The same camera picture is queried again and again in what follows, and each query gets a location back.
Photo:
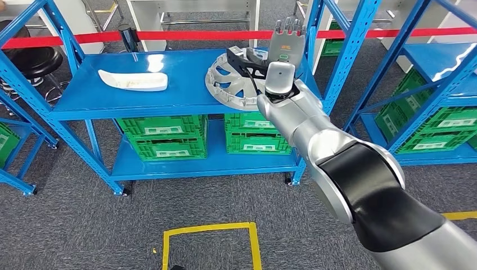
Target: white table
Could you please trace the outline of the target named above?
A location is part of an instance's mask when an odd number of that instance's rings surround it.
[[[1,20],[11,20],[15,18],[33,2],[33,0],[3,1],[7,5],[7,10],[0,12]],[[86,13],[86,9],[81,0],[55,0],[55,4],[58,6],[58,9],[65,18],[66,23],[68,23],[73,34],[97,33],[97,29],[91,18]],[[56,33],[46,14],[42,10],[39,10],[38,15],[43,20],[51,34],[58,36],[58,33]],[[102,42],[81,44],[81,48],[84,53],[101,53],[104,49],[104,44]]]
[[[138,31],[163,31],[161,18],[169,12],[246,11],[250,14],[250,30],[258,30],[260,0],[127,0]],[[145,51],[163,51],[165,40],[142,40]],[[256,47],[257,40],[250,40]]]

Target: silver robot arm segment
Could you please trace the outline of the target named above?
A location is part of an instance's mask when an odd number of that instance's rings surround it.
[[[328,210],[353,225],[382,268],[476,269],[477,242],[406,193],[395,158],[334,126],[294,75],[294,65],[271,62],[258,108],[298,149]]]

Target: red barrier tape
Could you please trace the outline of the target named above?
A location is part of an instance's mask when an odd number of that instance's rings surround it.
[[[246,39],[271,39],[272,31],[138,31],[139,39],[168,41],[235,41]],[[396,37],[398,29],[370,30],[366,38],[391,38]],[[462,28],[421,28],[415,29],[412,37],[429,37],[434,35],[466,35],[477,34],[477,29],[472,27]],[[79,34],[75,35],[78,43],[120,41],[121,36],[117,31]],[[345,35],[341,30],[319,31],[317,38],[340,39]],[[63,42],[59,37],[32,37],[10,39],[2,49],[34,48],[46,46],[60,46]]]

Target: shelf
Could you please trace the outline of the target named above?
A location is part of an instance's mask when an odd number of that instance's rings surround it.
[[[63,97],[51,112],[57,120],[107,119],[138,116],[236,113],[218,102],[205,86],[205,74],[225,49],[86,55]],[[98,70],[168,76],[161,92],[136,92],[106,85]],[[318,97],[319,91],[304,58],[297,74]]]
[[[427,82],[433,82],[449,76],[474,46],[473,43],[407,44],[402,54],[407,56]],[[452,92],[448,105],[459,106],[459,102],[462,102],[462,106],[477,105],[476,85],[477,74],[472,73]]]
[[[376,114],[361,114],[364,128],[370,135],[373,143],[386,147],[386,140],[374,121]],[[468,143],[464,143],[455,150],[413,154],[393,154],[400,165],[436,165],[477,163],[477,151]]]
[[[223,176],[231,174],[293,172],[298,168],[295,152],[291,155],[242,155],[226,153],[222,120],[210,120],[207,137],[208,158],[143,162],[123,137],[114,164],[113,181]]]

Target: silver wheel cover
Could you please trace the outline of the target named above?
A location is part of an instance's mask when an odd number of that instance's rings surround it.
[[[267,52],[254,49],[256,55],[267,58]],[[242,49],[241,57],[246,58],[245,49]],[[255,84],[262,92],[265,90],[265,80],[255,79]],[[227,62],[227,54],[217,57],[205,75],[205,85],[210,94],[220,103],[242,111],[257,111],[257,93],[250,78],[242,77]]]

